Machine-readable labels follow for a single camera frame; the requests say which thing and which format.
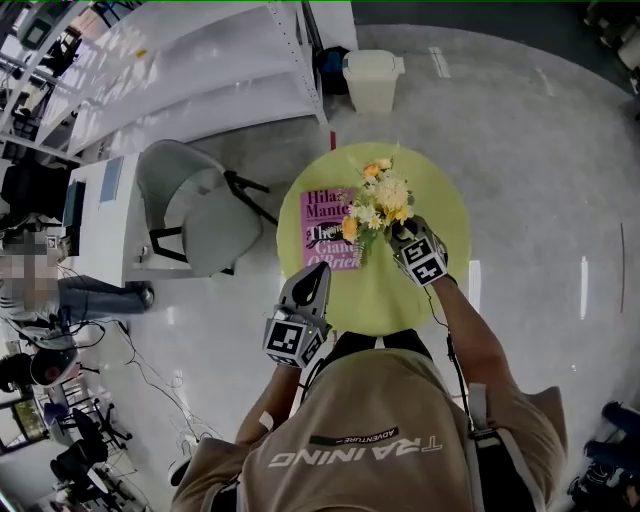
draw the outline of pink book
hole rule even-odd
[[[340,201],[338,194],[344,196]],[[331,270],[359,267],[354,246],[342,239],[342,219],[349,215],[353,189],[332,188],[300,195],[302,258],[304,266],[326,261]]]

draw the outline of white chair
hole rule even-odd
[[[167,227],[164,218],[171,198],[187,179],[203,170],[219,176],[216,187],[189,210],[182,226]],[[140,155],[137,180],[153,251],[189,263],[198,277],[217,272],[233,275],[235,260],[262,233],[260,217],[278,223],[244,192],[247,187],[269,192],[267,187],[241,178],[212,156],[175,140],[158,141]],[[160,247],[159,240],[172,235],[181,235],[184,254]]]

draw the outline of white shelf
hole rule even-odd
[[[118,130],[109,158],[142,151],[162,139],[188,142],[313,113],[289,73],[259,78],[181,101]]]
[[[204,27],[130,66],[100,87],[76,120],[69,153],[187,98],[237,82],[293,71],[266,9]]]
[[[88,48],[60,77],[40,124],[36,144],[106,80],[118,76],[140,56],[147,60],[160,48],[216,21],[264,5],[264,2],[146,3]]]

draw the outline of person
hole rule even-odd
[[[432,287],[467,385],[486,386],[489,424],[510,432],[549,503],[566,463],[559,394],[520,391],[500,342],[455,281]],[[475,510],[468,416],[415,331],[383,341],[374,350],[375,338],[343,334],[291,417],[301,370],[277,366],[235,443],[197,445],[172,510],[236,510],[234,485],[237,510]]]
[[[153,305],[155,295],[147,283],[118,288],[58,266],[62,258],[44,238],[43,233],[24,231],[4,240],[0,251],[0,319],[21,338],[40,348],[64,350],[73,346],[71,337],[63,335],[71,326],[141,314]]]

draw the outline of cable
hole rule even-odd
[[[182,400],[180,400],[180,398],[175,394],[175,392],[173,390],[178,388],[178,387],[180,387],[182,385],[182,382],[180,382],[180,384],[178,384],[178,385],[168,384],[165,381],[165,379],[162,377],[162,375],[160,375],[158,373],[158,371],[146,361],[146,359],[142,356],[142,354],[140,354],[140,352],[138,352],[138,349],[136,349],[136,347],[133,344],[133,340],[131,339],[131,335],[129,334],[128,329],[122,324],[122,322],[119,321],[119,320],[113,320],[113,321],[116,322],[116,324],[120,328],[121,334],[123,335],[124,339],[127,341],[129,346],[131,347],[131,350],[133,351],[133,355],[132,355],[131,359],[127,363],[125,363],[125,366],[128,366],[130,364],[135,364],[138,367],[138,369],[140,370],[140,374],[142,375],[142,378],[144,379],[144,381],[149,386],[151,386],[151,387],[157,389],[158,391],[160,391],[169,400],[171,400],[171,402],[173,402],[173,404],[180,410],[181,414],[184,416],[185,422],[187,423],[186,429],[188,429],[191,432],[191,434],[196,439],[196,441],[200,441],[200,439],[202,439],[204,434],[202,436],[198,437],[198,435],[196,434],[195,430],[193,429],[193,426],[196,424],[193,421],[194,419],[198,420],[198,423],[200,423],[201,425],[205,426],[211,432],[216,434],[219,439],[222,439],[222,436],[220,435],[220,433],[216,429],[214,429],[209,424],[207,424],[205,421],[203,421],[202,418],[200,418],[200,417],[196,416],[195,414],[193,414],[193,412],[189,409],[189,407],[187,407],[186,404]],[[160,379],[160,381],[165,386],[167,386],[169,389],[172,390],[172,393],[174,395],[173,397],[169,393],[167,393],[165,390],[160,388],[159,386],[156,386],[155,384],[149,382],[149,380],[147,379],[147,376],[144,373],[144,370],[142,369],[142,366],[140,365],[140,363],[138,361],[135,360],[136,357],[140,358],[140,360],[145,364],[145,366],[147,366],[147,368],[149,368]]]
[[[440,324],[442,327],[447,329],[447,356],[449,357],[449,361],[453,363],[454,368],[456,369],[456,373],[458,374],[458,385],[460,386],[460,396],[462,398],[462,405],[464,407],[464,412],[467,413],[469,419],[471,419],[471,415],[469,413],[469,404],[467,403],[467,394],[464,392],[464,377],[462,376],[462,370],[460,369],[460,363],[458,362],[458,356],[456,355],[455,348],[453,347],[453,340],[451,339],[451,330],[449,326],[440,320],[436,316],[436,312],[433,309],[433,301],[431,298],[431,294],[427,288],[424,288],[424,291],[427,293],[427,297],[429,297],[429,307],[431,308],[431,315],[433,319]]]
[[[441,322],[440,320],[438,320],[438,317],[436,316],[436,312],[435,309],[433,309],[433,299],[431,298],[431,294],[429,293],[429,290],[427,290],[427,288],[423,288],[424,291],[427,293],[427,297],[429,297],[429,307],[431,308],[431,315],[433,316],[433,319],[436,321],[436,323],[440,324],[442,327],[444,327],[445,329],[449,330],[449,326],[443,322]]]

